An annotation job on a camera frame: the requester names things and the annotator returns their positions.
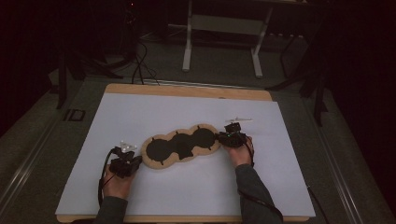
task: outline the wooden table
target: wooden table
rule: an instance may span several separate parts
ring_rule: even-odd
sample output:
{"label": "wooden table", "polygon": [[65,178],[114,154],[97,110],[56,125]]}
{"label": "wooden table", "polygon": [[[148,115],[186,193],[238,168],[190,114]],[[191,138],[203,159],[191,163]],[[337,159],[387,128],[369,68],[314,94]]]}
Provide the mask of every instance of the wooden table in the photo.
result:
{"label": "wooden table", "polygon": [[[187,96],[187,97],[199,97],[199,98],[238,99],[238,100],[252,100],[252,101],[272,101],[272,97],[268,91],[239,90],[239,89],[216,89],[216,88],[201,88],[201,87],[174,87],[174,86],[147,86],[147,85],[141,86],[141,85],[129,85],[129,84],[110,84],[107,86],[105,93],[157,95],[157,96],[158,95],[160,95],[160,96]],[[94,218],[94,217],[95,217],[95,215],[57,214],[58,220],[62,223],[69,223],[76,219],[86,219],[86,218]],[[284,216],[284,219],[285,219],[285,221],[306,221],[309,219],[309,217]],[[240,216],[168,216],[168,215],[166,215],[166,216],[162,216],[162,215],[159,215],[159,216],[139,216],[139,215],[128,216],[127,215],[125,217],[125,222],[169,223],[169,222],[241,222],[241,221],[242,221],[242,219]]]}

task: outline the dark background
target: dark background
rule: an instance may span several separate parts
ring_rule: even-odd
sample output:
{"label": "dark background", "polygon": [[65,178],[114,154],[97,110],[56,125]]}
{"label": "dark background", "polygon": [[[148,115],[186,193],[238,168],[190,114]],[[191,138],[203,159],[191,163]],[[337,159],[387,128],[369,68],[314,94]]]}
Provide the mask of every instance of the dark background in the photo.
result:
{"label": "dark background", "polygon": [[[151,26],[185,24],[187,1],[146,1],[140,17]],[[0,6],[0,136],[50,89],[48,73],[57,68],[54,32],[66,30],[87,54],[117,51],[112,23],[122,21],[117,4],[106,1],[11,1]],[[109,13],[113,21],[95,19],[89,8]],[[328,88],[353,132],[375,180],[396,214],[392,183],[396,158],[395,1],[338,1],[323,23],[318,42],[330,66]],[[154,20],[158,15],[166,20]],[[282,10],[269,29],[285,31]],[[95,30],[102,23],[106,29]]]}

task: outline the table leg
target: table leg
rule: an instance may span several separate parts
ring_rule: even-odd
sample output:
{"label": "table leg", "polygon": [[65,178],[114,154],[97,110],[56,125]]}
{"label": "table leg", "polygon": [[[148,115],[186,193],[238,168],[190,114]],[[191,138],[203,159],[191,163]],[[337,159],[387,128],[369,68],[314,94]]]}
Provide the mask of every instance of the table leg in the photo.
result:
{"label": "table leg", "polygon": [[190,61],[191,61],[191,17],[192,17],[192,0],[189,1],[189,16],[187,18],[187,43],[186,49],[184,50],[184,60],[183,60],[183,72],[190,71]]}
{"label": "table leg", "polygon": [[272,11],[273,11],[272,7],[268,8],[265,21],[262,23],[262,30],[260,31],[259,34],[259,41],[257,42],[256,47],[251,50],[251,58],[253,60],[254,73],[256,74],[257,78],[262,78],[262,67],[260,66],[259,51],[260,48],[262,47],[262,41],[264,40],[265,32],[267,30],[268,23],[272,15]]}

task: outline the wooden board edge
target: wooden board edge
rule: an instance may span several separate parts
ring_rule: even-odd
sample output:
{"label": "wooden board edge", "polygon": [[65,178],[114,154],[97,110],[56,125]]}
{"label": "wooden board edge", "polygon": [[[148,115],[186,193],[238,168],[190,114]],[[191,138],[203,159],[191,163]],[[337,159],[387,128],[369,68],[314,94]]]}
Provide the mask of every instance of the wooden board edge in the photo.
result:
{"label": "wooden board edge", "polygon": [[218,99],[272,101],[270,92],[246,89],[108,84],[105,93],[187,96]]}
{"label": "wooden board edge", "polygon": [[[57,219],[61,223],[71,223],[78,219],[92,219],[95,216],[91,215],[58,215]],[[309,217],[283,217],[285,222],[305,222]],[[154,223],[169,223],[169,222],[241,222],[240,216],[125,216],[124,222],[154,222]]]}

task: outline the white table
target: white table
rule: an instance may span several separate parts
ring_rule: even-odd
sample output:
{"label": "white table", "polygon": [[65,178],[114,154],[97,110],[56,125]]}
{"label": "white table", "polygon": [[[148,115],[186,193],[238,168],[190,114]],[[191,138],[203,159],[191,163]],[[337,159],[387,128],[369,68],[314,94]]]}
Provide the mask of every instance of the white table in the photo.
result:
{"label": "white table", "polygon": [[[97,183],[107,152],[121,140],[140,147],[152,135],[226,119],[249,118],[255,169],[286,221],[315,216],[277,103],[267,91],[111,84],[106,88],[56,216],[61,222],[95,217]],[[238,222],[239,196],[227,153],[199,156],[163,170],[141,165],[126,222]]]}

